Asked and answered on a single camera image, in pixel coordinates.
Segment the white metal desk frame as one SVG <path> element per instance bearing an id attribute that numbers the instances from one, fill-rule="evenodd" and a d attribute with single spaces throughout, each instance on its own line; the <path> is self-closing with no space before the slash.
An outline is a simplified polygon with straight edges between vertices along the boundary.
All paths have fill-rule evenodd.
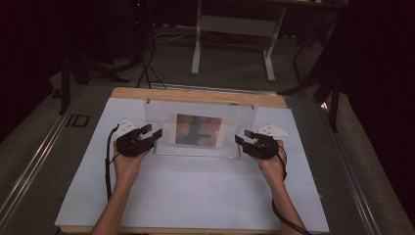
<path id="1" fill-rule="evenodd" d="M 277 20 L 262 21 L 249 20 L 240 18 L 220 17 L 205 15 L 202 12 L 203 0 L 197 0 L 197 16 L 196 16 L 196 40 L 191 66 L 191 75 L 198 75 L 200 72 L 203 31 L 241 34 L 249 36 L 269 37 L 270 44 L 266 50 L 262 51 L 262 58 L 266 71 L 267 80 L 274 82 L 276 80 L 273 64 L 272 53 L 276 44 L 283 19 L 286 15 L 286 9 L 283 8 L 277 14 Z"/>

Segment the person's right hand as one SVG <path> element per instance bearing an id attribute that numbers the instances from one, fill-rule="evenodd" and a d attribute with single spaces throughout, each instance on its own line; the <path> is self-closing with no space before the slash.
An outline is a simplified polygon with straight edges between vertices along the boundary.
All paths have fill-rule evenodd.
<path id="1" fill-rule="evenodd" d="M 277 140 L 277 153 L 269 160 L 259 160 L 258 167 L 271 188 L 282 187 L 287 175 L 287 154 L 282 140 Z"/>

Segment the metal floor rail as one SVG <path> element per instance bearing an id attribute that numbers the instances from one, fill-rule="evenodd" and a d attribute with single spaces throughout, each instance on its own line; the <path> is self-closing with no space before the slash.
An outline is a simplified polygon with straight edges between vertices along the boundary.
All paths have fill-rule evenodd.
<path id="1" fill-rule="evenodd" d="M 365 228 L 366 234 L 380 235 L 379 226 L 375 221 L 370 206 L 368 205 L 367 198 L 364 195 L 362 188 L 360 187 L 360 184 L 351 167 L 351 163 L 348 160 L 346 150 L 343 146 L 340 136 L 338 133 L 334 132 L 333 128 L 331 127 L 331 124 L 328 124 L 328 128 L 332 132 L 332 137 L 338 148 L 342 170 L 344 172 L 344 176 L 346 179 L 346 184 L 349 189 L 350 195 L 353 198 L 356 209 L 359 213 L 360 220 L 362 221 L 362 224 Z"/>
<path id="2" fill-rule="evenodd" d="M 85 89 L 73 88 L 61 115 L 61 100 L 47 98 L 0 144 L 0 230 L 13 217 Z"/>

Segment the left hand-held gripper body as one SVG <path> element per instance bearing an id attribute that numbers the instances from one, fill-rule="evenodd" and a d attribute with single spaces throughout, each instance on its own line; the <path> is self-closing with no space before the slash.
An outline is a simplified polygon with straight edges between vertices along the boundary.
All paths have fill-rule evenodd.
<path id="1" fill-rule="evenodd" d="M 115 143 L 119 152 L 126 157 L 136 157 L 155 147 L 155 142 L 142 139 L 141 127 L 128 119 L 123 119 L 115 131 Z"/>

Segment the clear acrylic picture frame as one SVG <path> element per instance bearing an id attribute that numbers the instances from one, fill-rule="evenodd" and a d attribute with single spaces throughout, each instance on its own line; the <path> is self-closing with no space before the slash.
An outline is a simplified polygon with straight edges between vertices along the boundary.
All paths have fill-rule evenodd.
<path id="1" fill-rule="evenodd" d="M 155 130 L 162 130 L 157 141 L 155 154 L 180 157 L 238 157 L 241 155 L 235 136 L 242 135 L 254 125 L 257 108 L 255 105 L 238 106 L 172 101 L 151 101 L 145 105 L 146 121 Z M 168 143 L 169 121 L 172 114 L 188 114 L 204 117 L 226 118 L 228 128 L 223 145 L 219 148 L 175 145 Z"/>

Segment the white table mat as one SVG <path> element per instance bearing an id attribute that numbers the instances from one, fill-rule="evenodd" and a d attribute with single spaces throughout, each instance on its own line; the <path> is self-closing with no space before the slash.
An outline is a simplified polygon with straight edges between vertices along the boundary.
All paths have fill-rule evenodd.
<path id="1" fill-rule="evenodd" d="M 234 140 L 245 130 L 283 141 L 289 196 L 309 232 L 328 231 L 291 110 L 127 98 L 111 98 L 103 110 L 56 219 L 62 230 L 89 231 L 106 206 L 115 170 L 105 159 L 114 152 L 112 130 L 125 119 L 135 127 L 151 124 L 162 137 L 141 164 L 123 215 L 124 231 L 279 231 L 269 186 Z"/>

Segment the person's left hand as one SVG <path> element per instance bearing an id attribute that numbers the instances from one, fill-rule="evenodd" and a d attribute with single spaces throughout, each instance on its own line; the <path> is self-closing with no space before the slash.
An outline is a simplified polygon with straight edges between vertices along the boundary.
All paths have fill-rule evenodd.
<path id="1" fill-rule="evenodd" d="M 116 188 L 131 188 L 140 170 L 141 163 L 149 154 L 148 151 L 136 157 L 126 157 L 121 154 L 114 144 L 115 152 L 113 162 L 115 164 Z"/>

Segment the wooden table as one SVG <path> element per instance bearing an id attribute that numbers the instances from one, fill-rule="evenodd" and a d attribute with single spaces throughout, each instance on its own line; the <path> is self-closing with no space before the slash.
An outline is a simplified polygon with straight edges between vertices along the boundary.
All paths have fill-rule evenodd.
<path id="1" fill-rule="evenodd" d="M 92 229 L 107 203 L 104 157 L 110 127 L 121 118 L 140 120 L 151 101 L 255 105 L 254 130 L 272 124 L 289 132 L 277 138 L 288 154 L 286 187 L 306 229 L 312 234 L 328 232 L 293 112 L 282 97 L 140 88 L 117 88 L 108 100 L 55 221 L 63 231 Z M 149 234 L 276 234 L 280 224 L 257 163 L 241 151 L 227 158 L 149 155 L 132 188 L 121 229 Z"/>

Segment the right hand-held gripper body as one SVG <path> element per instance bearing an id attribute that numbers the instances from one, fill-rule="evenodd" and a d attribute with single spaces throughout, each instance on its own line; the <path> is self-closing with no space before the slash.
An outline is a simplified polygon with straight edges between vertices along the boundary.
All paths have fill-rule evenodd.
<path id="1" fill-rule="evenodd" d="M 247 142 L 247 146 L 242 148 L 242 151 L 260 160 L 269 160 L 277 153 L 275 136 L 289 136 L 288 131 L 272 124 L 267 124 L 254 133 L 256 134 L 256 138 L 252 139 L 254 142 Z"/>

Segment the black metal stand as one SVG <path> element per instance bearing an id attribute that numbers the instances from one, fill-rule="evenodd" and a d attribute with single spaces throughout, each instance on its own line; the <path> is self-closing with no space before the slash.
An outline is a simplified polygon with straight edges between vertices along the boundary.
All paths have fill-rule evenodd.
<path id="1" fill-rule="evenodd" d="M 323 46 L 323 49 L 320 55 L 318 56 L 314 66 L 304 76 L 304 78 L 300 77 L 300 71 L 297 64 L 297 58 L 300 55 L 302 49 L 306 46 L 305 42 L 301 44 L 293 60 L 295 74 L 300 84 L 284 91 L 278 91 L 278 94 L 291 96 L 308 87 L 311 87 L 314 84 L 319 84 L 317 90 L 312 95 L 312 98 L 316 103 L 320 105 L 323 105 L 328 98 L 331 98 L 330 107 L 327 108 L 327 111 L 329 113 L 328 121 L 332 130 L 335 133 L 337 133 L 337 113 L 339 109 L 339 98 L 342 77 L 339 74 L 335 74 L 332 70 L 329 70 L 326 66 L 323 65 L 323 60 L 327 57 L 325 50 L 327 46 L 330 44 L 330 38 L 331 33 L 328 33 L 328 35 L 325 38 L 320 37 L 318 39 L 320 44 Z"/>
<path id="2" fill-rule="evenodd" d="M 85 55 L 80 53 L 75 54 L 64 54 L 62 57 L 62 73 L 61 73 L 61 89 L 57 92 L 57 97 L 61 99 L 61 109 L 59 114 L 64 114 L 69 108 L 70 104 L 70 75 L 73 74 L 75 78 L 78 79 L 79 83 L 87 84 L 89 81 L 88 72 L 85 68 L 85 65 L 90 66 L 93 70 L 102 74 L 104 77 L 116 81 L 116 82 L 126 82 L 126 79 L 123 79 L 117 76 L 115 73 L 109 69 L 104 68 L 99 65 L 97 62 L 88 58 Z"/>

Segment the colourful printed picture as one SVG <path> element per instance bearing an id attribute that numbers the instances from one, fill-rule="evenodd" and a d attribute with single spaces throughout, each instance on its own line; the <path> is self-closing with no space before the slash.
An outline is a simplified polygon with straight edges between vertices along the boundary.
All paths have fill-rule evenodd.
<path id="1" fill-rule="evenodd" d="M 172 114 L 168 143 L 196 147 L 219 148 L 223 145 L 228 121 L 224 117 Z"/>

